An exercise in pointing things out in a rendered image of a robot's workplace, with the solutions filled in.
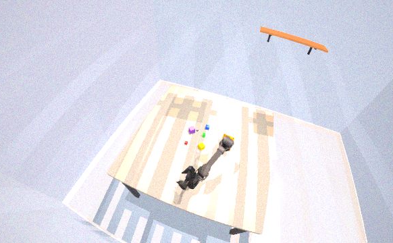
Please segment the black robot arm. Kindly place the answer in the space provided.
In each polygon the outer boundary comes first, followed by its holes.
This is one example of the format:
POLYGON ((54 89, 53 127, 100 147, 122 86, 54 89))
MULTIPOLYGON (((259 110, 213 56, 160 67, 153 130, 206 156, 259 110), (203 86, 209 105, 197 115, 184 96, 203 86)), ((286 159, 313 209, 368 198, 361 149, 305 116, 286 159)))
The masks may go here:
POLYGON ((228 136, 224 136, 221 142, 219 143, 219 147, 215 154, 210 158, 210 160, 200 166, 192 175, 192 178, 187 183, 187 186, 190 189, 196 188, 198 183, 205 180, 209 176, 209 171, 211 170, 211 166, 219 159, 219 157, 224 154, 226 151, 229 151, 233 146, 235 141, 229 138, 228 136))

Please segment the purple block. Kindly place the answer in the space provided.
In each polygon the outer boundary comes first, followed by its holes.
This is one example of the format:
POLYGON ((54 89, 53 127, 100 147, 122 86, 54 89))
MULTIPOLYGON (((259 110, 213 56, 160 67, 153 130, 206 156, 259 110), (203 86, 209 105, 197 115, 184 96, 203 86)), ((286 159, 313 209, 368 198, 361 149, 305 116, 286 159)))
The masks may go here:
POLYGON ((194 128, 194 126, 191 126, 191 127, 188 127, 188 130, 189 130, 189 132, 192 134, 192 133, 195 133, 195 128, 194 128))

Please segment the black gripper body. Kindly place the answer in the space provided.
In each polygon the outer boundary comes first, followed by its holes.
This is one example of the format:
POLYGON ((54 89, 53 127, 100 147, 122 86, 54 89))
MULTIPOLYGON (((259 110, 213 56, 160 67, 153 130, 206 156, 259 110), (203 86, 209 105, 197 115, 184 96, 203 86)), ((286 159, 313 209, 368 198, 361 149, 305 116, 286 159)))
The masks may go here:
POLYGON ((187 168, 188 172, 186 175, 186 179, 184 181, 180 181, 179 182, 179 187, 181 187, 182 190, 185 190, 187 187, 187 183, 189 182, 189 180, 192 178, 193 173, 195 172, 195 169, 193 166, 189 165, 187 168))

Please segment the yellow cube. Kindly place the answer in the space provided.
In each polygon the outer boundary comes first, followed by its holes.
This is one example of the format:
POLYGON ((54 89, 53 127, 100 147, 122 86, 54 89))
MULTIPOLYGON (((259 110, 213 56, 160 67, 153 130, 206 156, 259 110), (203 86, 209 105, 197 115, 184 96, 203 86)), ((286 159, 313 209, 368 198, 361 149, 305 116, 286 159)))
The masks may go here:
POLYGON ((202 151, 203 149, 205 149, 205 145, 203 143, 198 144, 198 148, 200 151, 202 151))

